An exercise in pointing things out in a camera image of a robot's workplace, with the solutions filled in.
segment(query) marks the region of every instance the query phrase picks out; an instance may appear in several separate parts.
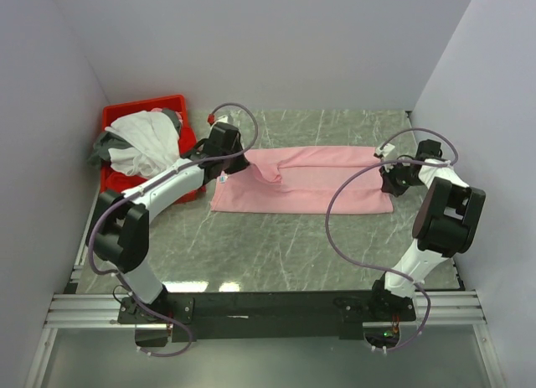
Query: pink cloth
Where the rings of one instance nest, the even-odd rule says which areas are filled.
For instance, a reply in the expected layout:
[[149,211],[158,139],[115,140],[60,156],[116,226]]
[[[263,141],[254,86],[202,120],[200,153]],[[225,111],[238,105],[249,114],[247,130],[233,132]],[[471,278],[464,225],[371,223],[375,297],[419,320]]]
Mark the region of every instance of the pink cloth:
[[[333,194],[351,175],[377,163],[373,147],[284,147],[245,154],[251,165],[222,176],[211,208],[218,212],[325,214]],[[393,211],[381,192],[377,169],[355,179],[339,195],[334,214]]]

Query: red plastic bin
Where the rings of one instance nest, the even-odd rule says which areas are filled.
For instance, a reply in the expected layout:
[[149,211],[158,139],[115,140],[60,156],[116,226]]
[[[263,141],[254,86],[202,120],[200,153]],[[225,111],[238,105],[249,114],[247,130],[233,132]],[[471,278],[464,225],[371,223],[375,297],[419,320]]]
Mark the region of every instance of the red plastic bin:
[[[102,110],[102,131],[112,122],[114,122],[119,117],[126,116],[128,114],[137,113],[139,111],[150,111],[154,108],[161,107],[161,108],[167,108],[174,111],[178,111],[181,114],[181,117],[183,119],[183,130],[189,129],[189,123],[188,123],[188,113],[186,111],[186,104],[184,102],[184,96],[182,95],[172,95],[172,96],[164,96],[159,97],[157,99],[149,99],[146,101],[132,101],[129,103],[122,103],[120,105],[114,105],[114,106],[107,106]],[[103,192],[106,190],[106,180],[108,177],[110,177],[115,171],[110,167],[110,164],[103,163],[102,167],[100,168],[100,191]],[[143,181],[145,181],[143,178],[133,176],[131,177],[132,180],[132,187],[141,184]],[[196,198],[197,191],[192,191],[191,193],[188,193],[184,195],[181,199],[177,200],[175,204],[181,203],[181,202],[188,202],[192,201]]]

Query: metal frame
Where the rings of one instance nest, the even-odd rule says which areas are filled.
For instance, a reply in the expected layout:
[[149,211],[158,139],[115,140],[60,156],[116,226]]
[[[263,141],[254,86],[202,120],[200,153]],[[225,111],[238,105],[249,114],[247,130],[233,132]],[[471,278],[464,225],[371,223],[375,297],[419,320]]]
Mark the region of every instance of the metal frame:
[[56,328],[43,329],[24,388],[39,388],[43,384],[44,373],[49,364],[57,333]]
[[75,266],[73,266],[73,271],[70,274],[69,283],[78,284],[80,282],[80,277],[82,276],[82,270],[83,269],[84,269],[83,265],[75,265]]
[[482,361],[484,362],[484,367],[486,368],[487,378],[489,379],[490,386],[492,388],[506,388],[506,380],[503,372],[501,371],[499,358],[497,357],[497,352],[493,346],[489,328],[487,325],[474,325],[473,328],[475,330],[478,348],[480,349],[480,354],[482,355]]
[[[428,325],[484,325],[486,319],[476,292],[428,292],[432,301]],[[116,295],[119,299],[126,295]],[[417,320],[401,323],[416,325],[422,320],[426,300],[417,294],[415,300]],[[44,322],[45,329],[134,329],[155,328],[155,324],[118,324],[120,304],[110,294],[56,294]],[[380,326],[388,323],[364,323],[363,326]]]

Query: gray marble surface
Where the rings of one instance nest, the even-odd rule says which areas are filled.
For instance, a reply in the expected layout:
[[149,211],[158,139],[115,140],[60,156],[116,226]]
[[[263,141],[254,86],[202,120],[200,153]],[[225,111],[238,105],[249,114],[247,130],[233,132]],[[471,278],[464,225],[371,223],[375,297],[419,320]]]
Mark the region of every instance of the gray marble surface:
[[[247,144],[253,127],[242,111],[229,113]],[[196,135],[206,136],[207,111],[189,113]],[[256,147],[310,145],[377,146],[410,126],[403,111],[255,111],[260,123]],[[402,153],[415,153],[415,137],[400,136]],[[323,215],[214,213],[207,194],[174,205],[152,223],[150,263],[172,292],[293,291],[369,289],[381,272],[358,268],[338,257],[327,242]],[[332,235],[343,252],[360,261],[394,266],[408,248],[410,231],[425,188],[393,199],[394,213],[334,215]],[[85,266],[78,293],[109,293],[115,278],[97,277]],[[427,288],[458,288],[452,261],[438,266]]]

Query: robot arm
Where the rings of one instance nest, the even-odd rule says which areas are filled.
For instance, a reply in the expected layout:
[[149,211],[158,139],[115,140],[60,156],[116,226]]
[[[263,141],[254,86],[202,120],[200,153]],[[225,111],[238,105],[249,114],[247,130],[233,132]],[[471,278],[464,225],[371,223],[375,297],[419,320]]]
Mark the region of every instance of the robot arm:
[[[211,161],[190,166],[177,173],[180,166],[207,157],[220,157],[242,151],[240,133],[230,124],[216,122],[209,138],[185,153],[171,168],[156,178],[119,194],[108,190],[96,203],[91,230],[96,221],[114,203],[134,193],[141,195],[119,207],[107,218],[95,238],[95,253],[103,261],[112,263],[132,291],[153,310],[168,313],[166,287],[157,279],[147,260],[149,224],[154,218],[186,193],[198,189],[217,178],[222,171],[237,173],[250,164],[244,155],[227,160]],[[168,178],[146,194],[144,190],[155,179]]]
[[[416,160],[426,163],[444,163],[441,144],[426,140],[419,144]],[[416,282],[437,265],[457,252],[471,246],[480,219],[486,195],[480,189],[463,182],[451,166],[432,168],[420,165],[396,165],[380,168],[382,191],[394,196],[402,195],[411,185],[425,185],[428,192],[415,218],[413,241],[399,263],[394,267]],[[385,302],[395,305],[397,297],[413,297],[415,286],[400,275],[385,273],[374,284]]]

